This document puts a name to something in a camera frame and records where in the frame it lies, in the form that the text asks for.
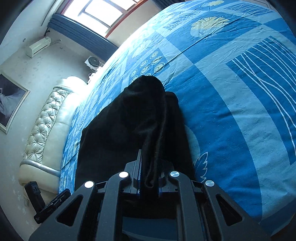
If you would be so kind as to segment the blue pleated curtain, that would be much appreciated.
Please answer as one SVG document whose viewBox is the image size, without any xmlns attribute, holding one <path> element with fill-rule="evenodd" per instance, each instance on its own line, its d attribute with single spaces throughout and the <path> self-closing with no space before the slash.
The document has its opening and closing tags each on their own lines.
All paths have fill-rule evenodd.
<svg viewBox="0 0 296 241">
<path fill-rule="evenodd" d="M 73 40 L 105 62 L 118 49 L 105 37 L 61 14 L 53 14 L 47 27 Z"/>
</svg>

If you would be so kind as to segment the white wall air conditioner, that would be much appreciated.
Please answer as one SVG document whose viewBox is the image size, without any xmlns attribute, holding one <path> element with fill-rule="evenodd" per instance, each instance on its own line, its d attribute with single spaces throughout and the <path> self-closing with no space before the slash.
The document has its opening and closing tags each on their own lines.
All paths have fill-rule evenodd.
<svg viewBox="0 0 296 241">
<path fill-rule="evenodd" d="M 43 39 L 35 42 L 34 44 L 30 45 L 26 48 L 26 55 L 30 58 L 33 58 L 39 52 L 43 51 L 44 49 L 48 48 L 51 44 L 50 37 L 44 37 Z"/>
</svg>

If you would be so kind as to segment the black pants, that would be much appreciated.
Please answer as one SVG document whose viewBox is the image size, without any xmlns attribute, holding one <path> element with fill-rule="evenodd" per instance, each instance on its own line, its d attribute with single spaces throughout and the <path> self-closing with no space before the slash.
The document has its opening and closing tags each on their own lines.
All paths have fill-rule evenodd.
<svg viewBox="0 0 296 241">
<path fill-rule="evenodd" d="M 156 187 L 165 164 L 194 178 L 178 98 L 154 76 L 137 78 L 83 129 L 75 187 L 107 181 L 138 154 L 146 190 Z"/>
</svg>

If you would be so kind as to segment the bright window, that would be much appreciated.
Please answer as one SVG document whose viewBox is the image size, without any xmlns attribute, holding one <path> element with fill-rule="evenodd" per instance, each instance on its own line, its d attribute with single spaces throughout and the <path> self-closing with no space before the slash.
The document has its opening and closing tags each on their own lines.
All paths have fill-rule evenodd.
<svg viewBox="0 0 296 241">
<path fill-rule="evenodd" d="M 111 28 L 139 3 L 140 1 L 133 0 L 72 1 L 63 15 L 105 37 Z"/>
</svg>

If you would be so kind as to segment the cream tufted leather headboard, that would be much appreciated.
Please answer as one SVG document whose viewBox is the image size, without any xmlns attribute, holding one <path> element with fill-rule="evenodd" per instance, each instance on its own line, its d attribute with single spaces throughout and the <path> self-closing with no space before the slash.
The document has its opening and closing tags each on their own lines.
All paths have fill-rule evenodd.
<svg viewBox="0 0 296 241">
<path fill-rule="evenodd" d="M 66 137 L 86 90 L 85 81 L 75 76 L 53 87 L 28 137 L 20 162 L 20 185 L 36 181 L 43 191 L 58 192 Z"/>
</svg>

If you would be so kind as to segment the blue patterned bed sheet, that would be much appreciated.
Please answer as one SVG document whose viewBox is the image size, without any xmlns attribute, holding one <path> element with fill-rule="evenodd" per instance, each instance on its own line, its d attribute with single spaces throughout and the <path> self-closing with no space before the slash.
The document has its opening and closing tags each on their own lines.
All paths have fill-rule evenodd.
<svg viewBox="0 0 296 241">
<path fill-rule="evenodd" d="M 82 130 L 142 75 L 174 92 L 195 177 L 213 180 L 269 235 L 295 217 L 295 36 L 245 1 L 172 4 L 92 77 L 63 151 L 59 191 L 74 189 Z"/>
</svg>

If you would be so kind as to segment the white round desk fan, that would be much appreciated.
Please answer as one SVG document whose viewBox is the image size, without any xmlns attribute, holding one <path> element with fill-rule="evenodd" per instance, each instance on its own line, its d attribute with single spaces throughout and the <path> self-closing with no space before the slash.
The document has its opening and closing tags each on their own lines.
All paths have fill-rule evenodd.
<svg viewBox="0 0 296 241">
<path fill-rule="evenodd" d="M 96 57 L 89 56 L 85 62 L 84 62 L 91 70 L 96 71 L 99 67 L 103 66 L 103 63 L 101 63 Z"/>
</svg>

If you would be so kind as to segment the framed wedding photo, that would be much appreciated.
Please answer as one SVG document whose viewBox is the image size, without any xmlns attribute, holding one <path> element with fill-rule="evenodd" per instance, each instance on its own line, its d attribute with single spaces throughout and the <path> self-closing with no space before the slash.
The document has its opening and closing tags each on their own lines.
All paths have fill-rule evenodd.
<svg viewBox="0 0 296 241">
<path fill-rule="evenodd" d="M 1 131 L 5 134 L 29 93 L 30 90 L 1 72 Z"/>
</svg>

